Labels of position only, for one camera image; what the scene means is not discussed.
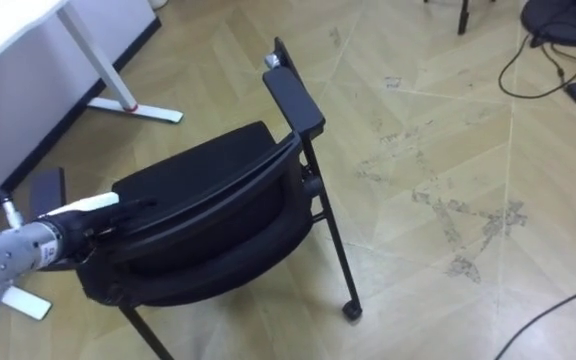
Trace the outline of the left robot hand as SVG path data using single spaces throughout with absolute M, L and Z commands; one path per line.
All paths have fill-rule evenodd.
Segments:
M 95 238 L 113 232 L 155 204 L 154 198 L 122 200 L 116 192 L 106 192 L 41 214 L 36 221 L 52 235 L 42 244 L 47 251 L 43 256 L 46 266 L 85 258 L 84 252 Z

